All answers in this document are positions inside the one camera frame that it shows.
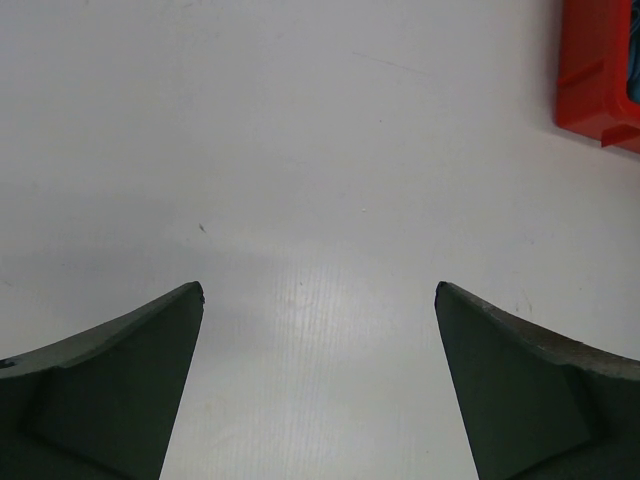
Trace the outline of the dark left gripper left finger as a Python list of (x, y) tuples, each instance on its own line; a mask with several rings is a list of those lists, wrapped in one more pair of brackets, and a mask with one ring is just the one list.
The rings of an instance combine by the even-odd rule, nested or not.
[(4, 479), (157, 479), (205, 297), (186, 283), (1, 362)]

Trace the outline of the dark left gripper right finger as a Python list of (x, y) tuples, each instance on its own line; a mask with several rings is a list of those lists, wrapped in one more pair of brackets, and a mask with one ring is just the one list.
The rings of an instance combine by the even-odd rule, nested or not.
[(638, 361), (449, 282), (435, 313), (479, 478), (638, 478)]

